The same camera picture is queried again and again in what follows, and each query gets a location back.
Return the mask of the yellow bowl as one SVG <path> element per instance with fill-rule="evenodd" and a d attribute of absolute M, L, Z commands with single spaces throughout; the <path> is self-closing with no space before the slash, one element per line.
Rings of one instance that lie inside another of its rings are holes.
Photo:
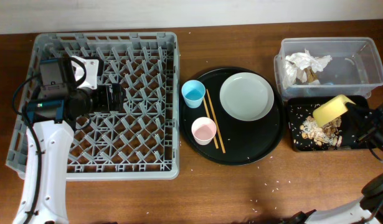
<path fill-rule="evenodd" d="M 348 111 L 346 106 L 347 103 L 350 103 L 353 106 L 355 105 L 355 102 L 350 100 L 345 95 L 338 95 L 329 100 L 327 103 L 321 105 L 319 108 L 315 109 L 313 111 L 313 118 L 315 119 L 317 125 L 322 127 L 346 113 Z"/>

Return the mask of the peanut shell food scraps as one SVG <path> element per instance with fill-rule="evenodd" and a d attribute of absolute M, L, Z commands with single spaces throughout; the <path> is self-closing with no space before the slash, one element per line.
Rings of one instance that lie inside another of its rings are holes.
<path fill-rule="evenodd" d="M 341 123 L 341 117 L 337 117 L 331 122 L 319 126 L 312 116 L 308 116 L 300 125 L 301 137 L 313 140 L 318 146 L 328 144 L 332 147 L 339 147 L 343 140 L 343 137 L 339 135 Z"/>

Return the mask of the brown gold snack wrapper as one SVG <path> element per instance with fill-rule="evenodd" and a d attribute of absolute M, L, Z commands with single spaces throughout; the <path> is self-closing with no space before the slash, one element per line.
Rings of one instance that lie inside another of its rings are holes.
<path fill-rule="evenodd" d="M 306 73 L 308 83 L 318 81 L 318 77 L 311 67 L 305 68 L 304 71 Z"/>

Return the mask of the white paper napkin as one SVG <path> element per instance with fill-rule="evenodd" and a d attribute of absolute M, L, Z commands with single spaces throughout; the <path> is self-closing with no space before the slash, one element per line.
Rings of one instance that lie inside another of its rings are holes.
<path fill-rule="evenodd" d="M 314 57 L 306 49 L 304 52 L 287 55 L 284 65 L 285 75 L 282 81 L 283 88 L 287 89 L 293 85 L 319 85 L 319 79 L 313 83 L 307 82 L 304 69 L 311 67 L 318 77 L 318 72 L 322 72 L 330 61 L 332 61 L 330 55 Z"/>

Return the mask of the light blue plastic cup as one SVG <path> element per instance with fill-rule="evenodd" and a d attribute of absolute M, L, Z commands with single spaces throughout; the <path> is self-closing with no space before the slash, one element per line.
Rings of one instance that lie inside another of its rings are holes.
<path fill-rule="evenodd" d="M 205 96 L 206 88 L 198 80 L 189 80 L 181 88 L 182 97 L 189 108 L 198 108 Z"/>

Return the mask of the wooden chopstick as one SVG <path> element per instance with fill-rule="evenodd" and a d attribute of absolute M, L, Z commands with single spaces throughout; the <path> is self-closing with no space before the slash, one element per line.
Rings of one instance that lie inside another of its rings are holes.
<path fill-rule="evenodd" d="M 215 110 L 214 110 L 214 107 L 213 107 L 213 104 L 212 104 L 212 100 L 211 100 L 211 97 L 210 97 L 209 90 L 207 89 L 206 92 L 207 92 L 207 97 L 208 97 L 210 109 L 212 111 L 212 115 L 213 115 L 213 118 L 214 118 L 214 122 L 215 122 L 215 125 L 217 127 L 217 135 L 218 135 L 218 138 L 219 138 L 220 147 L 222 149 L 222 153 L 225 154 L 226 150 L 225 150 L 225 147 L 224 147 L 224 142 L 222 140 L 222 135 L 221 135 L 220 128 L 219 128 L 219 123 L 218 123 L 218 120 L 217 120 L 216 115 L 215 115 Z"/>
<path fill-rule="evenodd" d="M 217 142 L 217 139 L 216 139 L 216 126 L 214 124 L 214 121 L 210 118 L 210 114 L 209 114 L 209 110 L 208 110 L 208 107 L 207 107 L 207 103 L 206 103 L 206 99 L 203 98 L 203 105 L 204 105 L 204 109 L 206 111 L 206 116 L 207 116 L 207 136 L 209 136 L 213 141 L 214 141 L 214 146 L 216 149 L 219 148 L 219 145 L 218 145 L 218 142 Z"/>

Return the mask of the pink plastic cup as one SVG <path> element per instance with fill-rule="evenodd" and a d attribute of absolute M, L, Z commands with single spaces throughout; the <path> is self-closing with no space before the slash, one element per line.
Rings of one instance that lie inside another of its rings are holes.
<path fill-rule="evenodd" d="M 191 132 L 194 140 L 199 145 L 205 146 L 208 145 L 212 139 L 207 136 L 207 117 L 197 118 L 191 126 Z"/>

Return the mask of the grey round plate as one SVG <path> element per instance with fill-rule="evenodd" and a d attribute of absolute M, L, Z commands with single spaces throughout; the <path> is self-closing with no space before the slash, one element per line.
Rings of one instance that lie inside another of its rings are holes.
<path fill-rule="evenodd" d="M 274 92 L 260 75 L 240 72 L 227 78 L 219 93 L 225 112 L 240 121 L 256 121 L 266 116 L 274 104 Z"/>

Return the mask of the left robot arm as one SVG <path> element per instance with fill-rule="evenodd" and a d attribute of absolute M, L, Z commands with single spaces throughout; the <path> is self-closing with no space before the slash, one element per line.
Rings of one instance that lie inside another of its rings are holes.
<path fill-rule="evenodd" d="M 125 92 L 119 84 L 99 84 L 98 57 L 42 60 L 30 100 L 17 112 L 26 125 L 27 164 L 21 204 L 14 223 L 68 223 L 65 206 L 67 160 L 77 119 L 117 112 Z"/>

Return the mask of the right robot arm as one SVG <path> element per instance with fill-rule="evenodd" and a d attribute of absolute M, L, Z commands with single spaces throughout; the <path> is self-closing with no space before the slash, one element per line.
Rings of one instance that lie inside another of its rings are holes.
<path fill-rule="evenodd" d="M 352 118 L 359 145 L 367 146 L 372 154 L 375 147 L 383 152 L 383 104 L 370 110 L 347 97 L 333 98 L 313 112 L 314 118 L 326 123 L 343 114 Z M 298 212 L 284 223 L 383 223 L 383 173 L 367 183 L 361 193 L 361 198 L 340 207 Z"/>

